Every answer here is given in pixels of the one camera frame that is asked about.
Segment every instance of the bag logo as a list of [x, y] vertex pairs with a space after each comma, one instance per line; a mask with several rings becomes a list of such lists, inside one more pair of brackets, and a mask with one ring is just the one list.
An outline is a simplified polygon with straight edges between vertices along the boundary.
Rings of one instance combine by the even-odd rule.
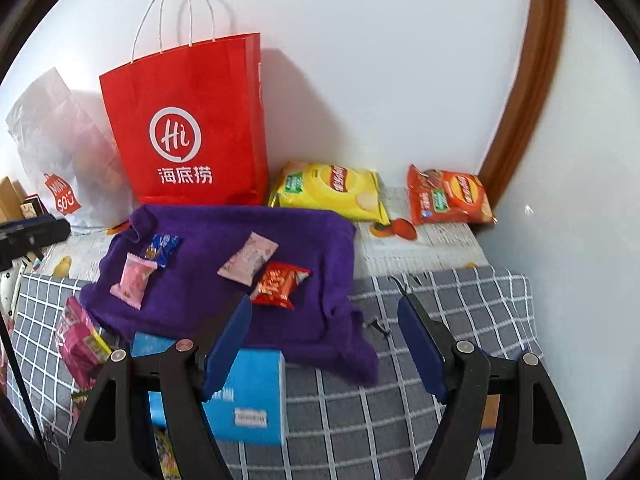
[[160, 156], [177, 164], [189, 162], [200, 151], [202, 133], [196, 119], [181, 108], [163, 108], [149, 124], [151, 144]]
[[82, 207], [76, 200], [74, 190], [65, 179], [56, 174], [46, 174], [44, 177], [46, 178], [44, 185], [52, 193], [56, 209], [61, 215], [71, 215]]
[[347, 168], [341, 168], [340, 166], [331, 167], [331, 182], [329, 186], [333, 190], [340, 193], [347, 192]]

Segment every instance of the purple towel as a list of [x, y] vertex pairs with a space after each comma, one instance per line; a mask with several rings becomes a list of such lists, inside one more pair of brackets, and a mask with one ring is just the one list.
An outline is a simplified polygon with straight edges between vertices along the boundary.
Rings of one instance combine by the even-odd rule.
[[[353, 283], [354, 226], [331, 211], [249, 206], [146, 205], [130, 218], [100, 263], [100, 279], [80, 301], [102, 326], [133, 340], [136, 332], [180, 339], [237, 291], [251, 288], [217, 275], [252, 231], [280, 246], [271, 261], [312, 271], [291, 299], [295, 309], [254, 306], [247, 348], [280, 350], [288, 362], [338, 374], [350, 383], [378, 378], [375, 350], [362, 337], [362, 312], [348, 300]], [[182, 238], [169, 266], [151, 275], [137, 311], [109, 292], [127, 253], [142, 255], [155, 234]]]

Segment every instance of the blue candy wrapper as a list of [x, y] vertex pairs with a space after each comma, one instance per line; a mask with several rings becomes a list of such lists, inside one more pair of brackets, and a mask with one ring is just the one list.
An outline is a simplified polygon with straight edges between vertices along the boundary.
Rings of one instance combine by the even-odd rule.
[[155, 235], [145, 253], [145, 258], [158, 263], [158, 267], [165, 269], [169, 263], [169, 256], [180, 243], [180, 238], [172, 235]]

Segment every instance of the white wall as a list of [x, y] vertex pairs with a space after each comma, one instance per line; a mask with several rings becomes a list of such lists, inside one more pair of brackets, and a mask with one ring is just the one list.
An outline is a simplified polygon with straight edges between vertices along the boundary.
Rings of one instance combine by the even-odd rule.
[[492, 264], [531, 278], [546, 366], [596, 480], [640, 430], [639, 102], [622, 35], [593, 0], [569, 0], [542, 120], [479, 237]]
[[[150, 0], [61, 0], [0, 86], [0, 173], [22, 178], [4, 118], [56, 66], [107, 129], [98, 76], [129, 60]], [[170, 0], [166, 41], [177, 44]], [[210, 34], [196, 2], [197, 39]], [[216, 0], [218, 33], [263, 33], [271, 169], [290, 158], [377, 169], [409, 163], [477, 171], [510, 91], [529, 0]], [[180, 38], [186, 40], [186, 13]], [[158, 14], [140, 55], [158, 50]]]

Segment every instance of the gray plaid blanket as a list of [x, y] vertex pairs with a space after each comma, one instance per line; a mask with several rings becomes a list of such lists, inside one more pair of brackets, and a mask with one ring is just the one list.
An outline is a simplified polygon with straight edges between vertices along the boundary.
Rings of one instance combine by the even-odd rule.
[[[443, 270], [396, 276], [418, 295], [433, 319], [456, 339], [488, 353], [540, 357], [535, 339], [529, 280], [505, 269]], [[60, 465], [70, 438], [71, 392], [76, 389], [56, 349], [54, 327], [66, 298], [84, 282], [26, 275], [12, 341], [20, 369], [42, 422], [49, 451]], [[351, 300], [365, 319], [389, 326], [385, 338], [372, 328], [365, 337], [380, 358], [380, 384], [354, 388], [312, 368], [286, 367], [287, 428], [282, 448], [219, 442], [238, 480], [411, 479], [438, 427], [444, 406], [427, 394], [397, 324], [400, 293], [389, 277], [354, 282]], [[116, 348], [118, 342], [108, 343]], [[12, 376], [8, 396], [22, 420], [26, 410]], [[468, 478], [481, 479], [492, 436], [482, 434]]]

